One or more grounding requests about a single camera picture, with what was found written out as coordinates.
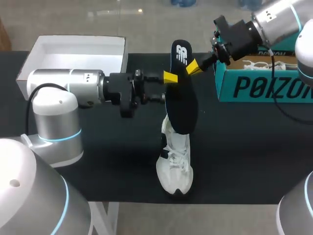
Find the insole logo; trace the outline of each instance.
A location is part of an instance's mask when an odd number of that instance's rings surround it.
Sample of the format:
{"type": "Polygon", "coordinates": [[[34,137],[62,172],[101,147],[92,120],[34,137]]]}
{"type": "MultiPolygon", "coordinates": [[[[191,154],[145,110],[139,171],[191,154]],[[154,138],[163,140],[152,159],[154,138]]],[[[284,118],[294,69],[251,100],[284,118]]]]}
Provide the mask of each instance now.
{"type": "Polygon", "coordinates": [[[176,59],[187,65],[187,49],[181,45],[176,46],[176,59]]]}

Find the shoelace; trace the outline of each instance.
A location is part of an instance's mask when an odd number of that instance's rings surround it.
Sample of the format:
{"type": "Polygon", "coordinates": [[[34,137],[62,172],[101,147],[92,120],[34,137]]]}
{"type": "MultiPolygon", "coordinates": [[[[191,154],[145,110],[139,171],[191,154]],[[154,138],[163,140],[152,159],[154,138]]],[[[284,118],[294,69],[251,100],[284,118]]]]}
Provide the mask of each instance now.
{"type": "Polygon", "coordinates": [[[189,172],[189,163],[187,160],[187,149],[173,150],[169,145],[167,145],[165,150],[168,150],[168,156],[170,158],[170,167],[179,167],[185,172],[189,172]]]}
{"type": "MultiPolygon", "coordinates": [[[[245,70],[270,70],[272,68],[272,64],[268,64],[266,62],[252,62],[250,60],[243,60],[243,62],[249,62],[250,65],[244,65],[244,69],[245,70]]],[[[277,70],[285,70],[283,69],[282,67],[283,66],[286,66],[287,68],[289,68],[290,70],[294,70],[294,69],[297,69],[298,65],[297,64],[286,64],[284,62],[281,62],[281,61],[277,61],[275,63],[275,68],[277,70]]]]}

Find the insole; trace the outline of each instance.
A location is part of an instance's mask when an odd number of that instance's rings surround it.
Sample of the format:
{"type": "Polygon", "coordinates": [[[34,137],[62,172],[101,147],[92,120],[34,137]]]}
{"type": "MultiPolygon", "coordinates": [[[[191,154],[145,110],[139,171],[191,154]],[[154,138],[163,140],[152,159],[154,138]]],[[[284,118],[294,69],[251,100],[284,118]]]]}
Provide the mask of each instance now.
{"type": "Polygon", "coordinates": [[[198,100],[186,67],[193,61],[192,48],[185,40],[176,40],[171,49],[171,73],[178,83],[166,86],[165,107],[173,129],[187,135],[194,131],[198,119],[198,100]]]}

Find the floor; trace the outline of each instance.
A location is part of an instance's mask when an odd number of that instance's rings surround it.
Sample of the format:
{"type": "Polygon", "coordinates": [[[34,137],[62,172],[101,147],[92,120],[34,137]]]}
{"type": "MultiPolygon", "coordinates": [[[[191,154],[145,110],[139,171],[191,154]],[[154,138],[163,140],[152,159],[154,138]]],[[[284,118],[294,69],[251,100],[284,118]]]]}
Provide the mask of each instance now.
{"type": "Polygon", "coordinates": [[[121,203],[117,235],[278,235],[276,208],[121,203]]]}
{"type": "MultiPolygon", "coordinates": [[[[210,50],[220,14],[249,20],[237,0],[198,0],[179,8],[170,0],[0,0],[13,50],[30,50],[39,35],[126,36],[129,52],[169,52],[175,39],[194,52],[210,50]]],[[[153,205],[121,203],[118,235],[277,235],[276,205],[153,205]]]]}
{"type": "Polygon", "coordinates": [[[250,19],[237,0],[198,0],[189,8],[170,0],[0,0],[13,50],[30,50],[39,35],[76,34],[126,36],[129,52],[169,52],[176,39],[205,52],[221,14],[230,23],[250,19]]]}

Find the black table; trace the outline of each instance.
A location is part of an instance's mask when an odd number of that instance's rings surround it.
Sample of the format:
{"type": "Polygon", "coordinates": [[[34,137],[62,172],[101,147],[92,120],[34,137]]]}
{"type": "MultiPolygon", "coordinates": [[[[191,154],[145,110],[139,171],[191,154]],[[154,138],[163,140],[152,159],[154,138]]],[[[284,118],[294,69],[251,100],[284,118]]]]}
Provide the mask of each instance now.
{"type": "MultiPolygon", "coordinates": [[[[15,78],[27,54],[0,53],[0,137],[24,132],[26,102],[15,78]]],[[[169,61],[169,54],[130,54],[127,70],[168,71],[169,61]]],[[[169,197],[158,182],[160,104],[141,106],[134,119],[120,118],[110,104],[81,110],[84,156],[58,172],[89,201],[277,204],[313,170],[312,126],[286,119],[271,103],[220,103],[212,70],[195,76],[194,86],[200,109],[191,135],[194,182],[185,199],[169,197]]],[[[311,104],[282,106],[313,119],[311,104]]],[[[33,118],[30,132],[36,133],[33,118]]]]}

